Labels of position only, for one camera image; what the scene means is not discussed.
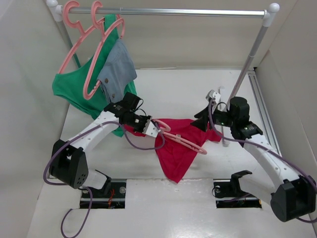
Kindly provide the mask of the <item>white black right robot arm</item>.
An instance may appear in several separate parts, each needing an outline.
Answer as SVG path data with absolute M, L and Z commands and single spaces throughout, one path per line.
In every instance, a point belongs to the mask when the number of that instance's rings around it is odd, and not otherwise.
M 296 165 L 276 153 L 263 131 L 250 121 L 250 106 L 243 97 L 230 99 L 221 111 L 221 95 L 211 90 L 206 96 L 208 106 L 197 113 L 191 124 L 202 130 L 212 129 L 222 139 L 237 142 L 251 154 L 263 168 L 270 183 L 257 179 L 251 171 L 232 174 L 229 189 L 234 195 L 249 193 L 270 205 L 274 215 L 282 222 L 297 219 L 316 210 L 317 185 L 314 179 Z

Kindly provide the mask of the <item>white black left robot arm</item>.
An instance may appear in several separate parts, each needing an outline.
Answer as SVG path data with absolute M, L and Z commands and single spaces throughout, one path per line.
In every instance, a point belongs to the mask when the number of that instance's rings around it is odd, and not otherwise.
M 93 188 L 98 196 L 108 195 L 110 177 L 89 169 L 87 154 L 106 136 L 126 125 L 134 132 L 151 137 L 158 136 L 159 130 L 152 117 L 135 113 L 140 100 L 138 96 L 126 93 L 121 101 L 108 104 L 100 115 L 76 136 L 68 141 L 58 140 L 53 146 L 49 174 L 73 189 L 89 187 Z

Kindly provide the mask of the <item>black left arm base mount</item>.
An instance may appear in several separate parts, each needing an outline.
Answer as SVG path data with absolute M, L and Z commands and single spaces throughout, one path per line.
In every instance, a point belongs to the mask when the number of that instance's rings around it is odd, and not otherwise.
M 89 170 L 88 178 L 84 182 L 91 190 L 81 191 L 79 207 L 81 209 L 124 209 L 127 180 L 111 178 L 106 174 Z

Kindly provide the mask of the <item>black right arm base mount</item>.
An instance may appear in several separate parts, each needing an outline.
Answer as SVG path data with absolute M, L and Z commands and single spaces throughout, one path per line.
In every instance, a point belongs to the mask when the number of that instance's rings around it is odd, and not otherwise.
M 236 172 L 231 175 L 231 178 L 214 179 L 212 195 L 215 198 L 216 208 L 231 209 L 231 208 L 260 208 L 262 209 L 261 201 L 250 193 L 242 191 L 238 183 L 240 178 L 252 173 L 248 170 Z

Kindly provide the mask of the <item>red t shirt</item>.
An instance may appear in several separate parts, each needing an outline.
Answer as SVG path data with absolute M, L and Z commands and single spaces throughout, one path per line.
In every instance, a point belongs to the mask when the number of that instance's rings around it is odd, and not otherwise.
M 198 146 L 203 147 L 206 141 L 220 142 L 221 137 L 213 129 L 202 131 L 191 125 L 192 119 L 159 119 L 171 128 L 169 133 L 180 135 Z M 140 148 L 155 150 L 164 175 L 171 181 L 179 183 L 190 168 L 197 152 L 163 136 L 155 138 L 154 146 Z

